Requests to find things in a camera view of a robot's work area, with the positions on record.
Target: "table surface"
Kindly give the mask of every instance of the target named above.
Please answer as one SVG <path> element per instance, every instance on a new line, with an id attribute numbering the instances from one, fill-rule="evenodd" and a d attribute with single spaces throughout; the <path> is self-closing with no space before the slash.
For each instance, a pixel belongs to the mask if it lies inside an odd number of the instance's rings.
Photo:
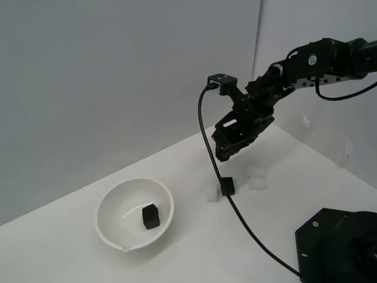
<path id="1" fill-rule="evenodd" d="M 249 165 L 267 167 L 267 190 L 249 190 Z M 234 177 L 234 202 L 255 234 L 294 268 L 294 232 L 320 209 L 377 212 L 376 189 L 274 125 L 220 171 Z M 124 253 L 97 236 L 95 208 L 137 176 L 167 185 L 176 209 L 161 239 Z M 253 242 L 226 198 L 206 202 L 215 181 L 200 133 L 189 137 L 0 226 L 1 281 L 299 282 Z"/>

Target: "black cube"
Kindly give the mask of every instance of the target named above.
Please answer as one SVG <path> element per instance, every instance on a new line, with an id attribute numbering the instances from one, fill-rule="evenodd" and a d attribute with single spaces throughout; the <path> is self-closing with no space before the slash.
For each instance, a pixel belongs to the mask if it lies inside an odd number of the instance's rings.
<path id="1" fill-rule="evenodd" d="M 151 204 L 143 208 L 143 223 L 147 230 L 160 226 L 160 218 L 158 217 L 158 208 Z"/>

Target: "bowl rim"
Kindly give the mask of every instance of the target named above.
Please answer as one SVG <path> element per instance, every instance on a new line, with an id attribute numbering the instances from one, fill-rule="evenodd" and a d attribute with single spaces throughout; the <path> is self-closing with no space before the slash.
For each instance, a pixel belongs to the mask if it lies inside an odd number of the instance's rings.
<path id="1" fill-rule="evenodd" d="M 132 250 L 135 250 L 135 249 L 139 249 L 139 248 L 142 248 L 144 246 L 147 246 L 151 243 L 153 243 L 154 241 L 156 241 L 165 231 L 166 229 L 168 228 L 170 222 L 171 222 L 171 219 L 173 218 L 173 213 L 174 213 L 174 200 L 173 200 L 173 196 L 171 195 L 171 192 L 169 191 L 169 189 L 167 188 L 166 185 L 164 185 L 163 183 L 161 183 L 160 181 L 156 180 L 156 179 L 153 179 L 153 178 L 150 178 L 150 177 L 134 177 L 134 178 L 129 178 L 129 179 L 126 179 L 126 180 L 123 180 L 122 182 L 118 183 L 117 185 L 115 185 L 114 187 L 112 187 L 110 190 L 108 190 L 104 196 L 101 198 L 101 200 L 99 201 L 98 205 L 97 205 L 97 209 L 95 211 L 95 221 L 94 221 L 94 226 L 95 226 L 95 230 L 97 231 L 97 234 L 98 236 L 101 238 L 101 240 L 106 243 L 107 245 L 115 248 L 115 249 L 120 249 L 122 251 L 123 248 L 111 241 L 109 241 L 101 232 L 101 229 L 100 227 L 98 226 L 98 212 L 99 212 L 99 209 L 100 209 L 100 206 L 102 204 L 102 202 L 104 201 L 104 199 L 106 198 L 106 196 L 112 191 L 114 190 L 116 187 L 118 187 L 119 185 L 122 185 L 123 183 L 126 183 L 126 182 L 129 182 L 129 181 L 132 181 L 132 180 L 149 180 L 149 181 L 152 181 L 152 182 L 155 182 L 157 184 L 159 184 L 161 187 L 164 188 L 165 192 L 167 193 L 168 197 L 169 197 L 169 200 L 170 200 L 170 213 L 169 213 L 169 216 L 167 218 L 167 221 L 165 223 L 165 225 L 162 227 L 162 229 L 157 233 L 156 236 L 154 236 L 153 238 L 151 238 L 150 240 L 148 240 L 147 242 L 145 243 L 141 243 L 139 245 L 136 245 L 136 246 L 133 246 L 131 247 L 129 250 L 127 251 L 132 251 Z"/>

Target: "white bowl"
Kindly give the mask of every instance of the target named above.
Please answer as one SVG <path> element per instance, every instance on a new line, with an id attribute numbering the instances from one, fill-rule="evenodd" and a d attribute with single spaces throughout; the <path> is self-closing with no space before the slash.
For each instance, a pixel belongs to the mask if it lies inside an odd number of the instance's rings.
<path id="1" fill-rule="evenodd" d="M 160 226 L 147 230 L 142 209 L 156 205 Z M 130 179 L 111 189 L 97 208 L 95 230 L 107 245 L 125 252 L 157 240 L 168 228 L 174 213 L 168 188 L 149 178 Z"/>

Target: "black wire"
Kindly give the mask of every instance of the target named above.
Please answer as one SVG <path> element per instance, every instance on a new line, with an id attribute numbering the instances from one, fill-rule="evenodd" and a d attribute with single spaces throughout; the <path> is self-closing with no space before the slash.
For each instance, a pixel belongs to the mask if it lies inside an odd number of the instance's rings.
<path id="1" fill-rule="evenodd" d="M 203 97 L 204 97 L 204 94 L 207 92 L 207 90 L 209 90 L 208 86 L 205 87 L 205 89 L 201 92 L 200 94 L 200 97 L 199 97 L 199 103 L 198 103 L 198 117 L 199 117 L 199 126 L 200 126 L 200 131 L 201 131 L 201 134 L 203 136 L 203 140 L 204 140 L 204 143 L 206 144 L 206 148 L 207 148 L 207 151 L 208 151 L 208 154 L 210 155 L 210 158 L 211 158 L 211 162 L 212 162 L 212 165 L 213 165 L 213 169 L 216 173 L 216 176 L 220 182 L 220 185 L 221 187 L 226 187 L 226 185 L 224 184 L 223 182 L 223 179 L 221 178 L 221 174 L 220 174 L 220 171 L 219 171 L 219 168 L 217 167 L 216 165 L 216 161 L 214 159 L 214 156 L 213 156 L 213 153 L 211 151 L 211 147 L 210 147 L 210 144 L 208 142 L 208 138 L 207 138 L 207 135 L 206 135 L 206 132 L 205 132 L 205 129 L 204 129 L 204 126 L 203 126 L 203 118 L 201 116 L 201 104 L 203 102 Z M 230 203 L 230 205 L 232 206 L 232 208 L 234 209 L 236 215 L 238 216 L 238 218 L 240 219 L 242 225 L 244 226 L 244 228 L 247 230 L 247 232 L 249 233 L 249 235 L 254 239 L 254 241 L 258 244 L 258 246 L 261 247 L 262 250 L 265 251 L 265 253 L 267 253 L 269 256 L 271 256 L 275 261 L 277 261 L 279 264 L 283 265 L 286 269 L 288 269 L 290 272 L 294 273 L 295 275 L 297 275 L 300 279 L 302 279 L 303 281 L 306 281 L 306 279 L 304 278 L 304 276 L 296 271 L 295 269 L 293 269 L 292 267 L 290 267 L 288 264 L 286 264 L 285 262 L 283 262 L 280 258 L 278 258 L 276 255 L 274 255 L 272 252 L 270 252 L 266 247 L 265 245 L 258 239 L 258 237 L 253 233 L 253 231 L 249 228 L 249 226 L 247 225 L 246 221 L 243 219 L 242 217 L 242 214 L 240 213 L 240 211 L 238 210 L 237 206 L 234 204 L 232 198 L 230 195 L 227 195 L 226 196 L 228 198 L 228 201 Z"/>
<path id="2" fill-rule="evenodd" d="M 363 94 L 373 88 L 377 87 L 377 82 L 375 82 L 374 84 L 371 84 L 369 87 L 366 87 L 364 88 L 363 90 L 361 91 L 358 91 L 357 93 L 352 93 L 352 94 L 348 94 L 347 96 L 340 96 L 340 97 L 326 97 L 326 96 L 323 96 L 321 95 L 321 93 L 319 92 L 319 77 L 316 77 L 316 94 L 324 99 L 324 100 L 328 100 L 328 101 L 341 101 L 341 100 L 346 100 L 346 99 L 350 99 L 352 97 L 356 97 L 356 96 L 359 96 L 360 94 Z"/>

